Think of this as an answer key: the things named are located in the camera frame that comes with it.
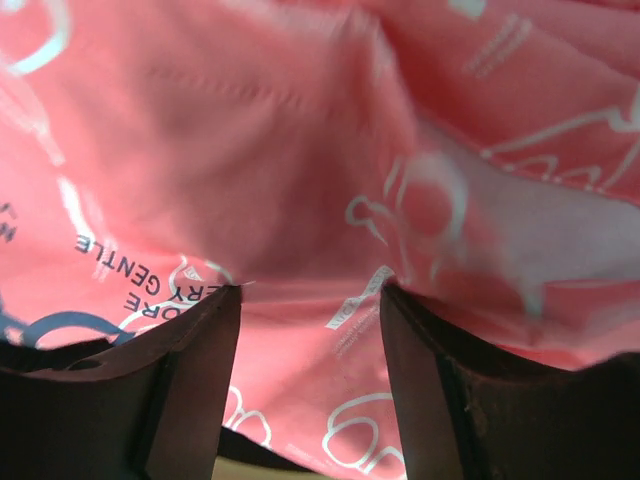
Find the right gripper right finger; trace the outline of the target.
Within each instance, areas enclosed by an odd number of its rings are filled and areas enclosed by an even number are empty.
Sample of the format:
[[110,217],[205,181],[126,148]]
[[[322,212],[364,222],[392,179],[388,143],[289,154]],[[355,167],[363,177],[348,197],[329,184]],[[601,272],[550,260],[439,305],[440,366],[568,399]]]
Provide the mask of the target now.
[[527,360],[387,284],[380,324],[411,479],[635,479],[639,357],[575,372]]

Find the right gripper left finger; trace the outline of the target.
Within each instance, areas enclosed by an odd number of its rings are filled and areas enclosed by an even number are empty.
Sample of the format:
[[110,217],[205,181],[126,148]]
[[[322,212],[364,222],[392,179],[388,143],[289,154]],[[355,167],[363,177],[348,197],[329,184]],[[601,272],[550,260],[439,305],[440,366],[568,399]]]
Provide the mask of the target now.
[[225,286],[123,344],[1,346],[5,479],[208,479],[240,327]]

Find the pink patterned shirt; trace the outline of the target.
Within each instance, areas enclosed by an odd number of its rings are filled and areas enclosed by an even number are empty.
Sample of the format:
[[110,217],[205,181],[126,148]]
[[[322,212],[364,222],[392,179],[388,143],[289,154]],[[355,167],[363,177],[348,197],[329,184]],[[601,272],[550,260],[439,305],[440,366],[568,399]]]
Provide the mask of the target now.
[[5,1],[1,334],[247,288],[226,420],[396,476],[393,275],[532,359],[639,346],[635,1]]

